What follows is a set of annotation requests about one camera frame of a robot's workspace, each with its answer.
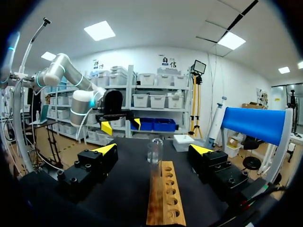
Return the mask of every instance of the yellow tripod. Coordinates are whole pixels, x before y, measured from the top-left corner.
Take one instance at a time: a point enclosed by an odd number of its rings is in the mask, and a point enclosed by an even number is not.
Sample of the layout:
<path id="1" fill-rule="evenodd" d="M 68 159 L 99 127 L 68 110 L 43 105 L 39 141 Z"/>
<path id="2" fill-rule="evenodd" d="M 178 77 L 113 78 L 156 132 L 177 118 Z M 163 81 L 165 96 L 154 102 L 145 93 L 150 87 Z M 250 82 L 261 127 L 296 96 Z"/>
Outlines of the yellow tripod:
<path id="1" fill-rule="evenodd" d="M 188 134 L 195 138 L 197 136 L 197 131 L 198 131 L 199 134 L 200 134 L 200 138 L 202 138 L 203 135 L 202 135 L 200 125 L 199 125 L 200 105 L 201 105 L 200 84 L 202 83 L 201 76 L 193 75 L 193 81 L 194 81 L 193 109 L 192 109 L 192 114 L 190 116 L 190 131 L 188 132 Z M 198 93 L 198 97 L 197 97 L 197 115 L 195 116 L 195 112 L 196 112 L 196 94 L 197 93 Z"/>

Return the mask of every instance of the blue storage bin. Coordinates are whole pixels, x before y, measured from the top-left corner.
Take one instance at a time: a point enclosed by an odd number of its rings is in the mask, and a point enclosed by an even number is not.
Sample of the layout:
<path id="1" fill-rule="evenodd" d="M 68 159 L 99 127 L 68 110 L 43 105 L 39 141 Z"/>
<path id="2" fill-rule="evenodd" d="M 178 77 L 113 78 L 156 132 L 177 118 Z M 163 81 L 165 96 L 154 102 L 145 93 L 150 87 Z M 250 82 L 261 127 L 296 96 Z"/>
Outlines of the blue storage bin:
<path id="1" fill-rule="evenodd" d="M 140 130 L 142 130 L 142 131 L 152 131 L 154 121 L 155 121 L 154 118 L 148 118 L 148 117 L 140 118 L 140 123 L 141 123 Z M 131 129 L 136 130 L 136 128 L 132 124 L 131 124 Z"/>
<path id="2" fill-rule="evenodd" d="M 173 119 L 156 118 L 153 129 L 155 131 L 175 131 L 176 122 Z"/>

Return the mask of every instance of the wooden test tube rack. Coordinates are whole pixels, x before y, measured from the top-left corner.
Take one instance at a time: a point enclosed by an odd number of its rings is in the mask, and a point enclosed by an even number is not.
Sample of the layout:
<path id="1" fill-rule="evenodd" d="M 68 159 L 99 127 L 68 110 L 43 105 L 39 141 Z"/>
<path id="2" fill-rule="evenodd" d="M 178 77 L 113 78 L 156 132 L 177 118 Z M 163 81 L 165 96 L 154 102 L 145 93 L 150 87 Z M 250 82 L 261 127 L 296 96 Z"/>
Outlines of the wooden test tube rack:
<path id="1" fill-rule="evenodd" d="M 186 226 L 184 212 L 180 192 L 178 188 L 176 173 L 172 161 L 162 161 L 162 184 L 163 184 L 163 198 L 160 201 L 162 205 L 155 206 L 159 202 L 153 192 L 157 187 L 152 187 L 150 191 L 148 211 L 147 211 L 147 225 L 170 225 L 180 224 Z"/>

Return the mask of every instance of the blue foam pad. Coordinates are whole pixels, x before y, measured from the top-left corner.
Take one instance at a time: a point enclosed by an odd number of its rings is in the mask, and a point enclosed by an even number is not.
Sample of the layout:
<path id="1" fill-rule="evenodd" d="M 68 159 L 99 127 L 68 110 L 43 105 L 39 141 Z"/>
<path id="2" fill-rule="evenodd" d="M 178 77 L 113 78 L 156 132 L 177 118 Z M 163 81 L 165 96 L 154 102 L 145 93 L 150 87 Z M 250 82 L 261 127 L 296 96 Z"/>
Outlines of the blue foam pad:
<path id="1" fill-rule="evenodd" d="M 222 127 L 279 146 L 285 111 L 227 107 Z"/>

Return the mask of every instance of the wooden floor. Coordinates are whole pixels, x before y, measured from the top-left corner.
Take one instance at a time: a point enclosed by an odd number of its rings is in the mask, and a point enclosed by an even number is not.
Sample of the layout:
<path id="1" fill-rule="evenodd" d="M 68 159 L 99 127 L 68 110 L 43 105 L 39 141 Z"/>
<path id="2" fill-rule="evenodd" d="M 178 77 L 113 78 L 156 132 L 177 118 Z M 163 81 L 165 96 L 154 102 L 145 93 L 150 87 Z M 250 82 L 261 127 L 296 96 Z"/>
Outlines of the wooden floor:
<path id="1" fill-rule="evenodd" d="M 60 151 L 59 155 L 62 160 L 63 169 L 67 169 L 71 165 L 73 165 L 73 162 L 77 160 L 77 154 L 85 149 L 96 149 L 99 146 L 93 145 L 93 144 L 84 144 L 82 142 L 81 144 L 77 143 L 75 140 L 70 139 L 68 137 L 54 134 L 55 139 L 57 141 L 57 148 Z M 265 155 L 266 149 L 268 144 L 261 144 L 260 147 L 256 150 L 258 153 Z M 16 151 L 16 144 L 12 145 L 14 150 Z M 44 155 L 45 157 L 49 158 L 52 157 L 51 148 L 48 143 L 48 136 L 47 136 L 47 130 L 44 128 L 40 128 L 37 130 L 37 147 L 40 150 L 40 153 Z M 289 177 L 293 174 L 295 167 L 297 165 L 297 162 L 299 161 L 299 158 L 301 157 L 302 147 L 296 145 L 293 158 L 290 163 L 288 163 L 289 154 L 286 154 L 286 158 L 283 162 L 282 168 L 281 168 L 281 175 L 282 175 L 282 181 L 281 185 L 286 185 L 288 182 Z M 239 169 L 243 169 L 244 166 L 242 164 L 243 159 L 246 156 L 255 156 L 254 154 L 251 154 L 250 152 L 247 153 L 247 151 L 240 149 L 238 156 L 234 158 L 229 158 L 229 160 L 234 163 Z M 21 159 L 14 154 L 15 161 L 17 163 L 17 166 L 21 170 L 22 174 L 25 173 L 24 168 L 22 167 Z M 257 174 L 257 171 L 250 171 L 249 176 L 252 179 L 257 179 L 260 177 Z M 273 194 L 273 196 L 277 199 L 280 199 L 282 196 L 281 192 L 276 192 Z"/>

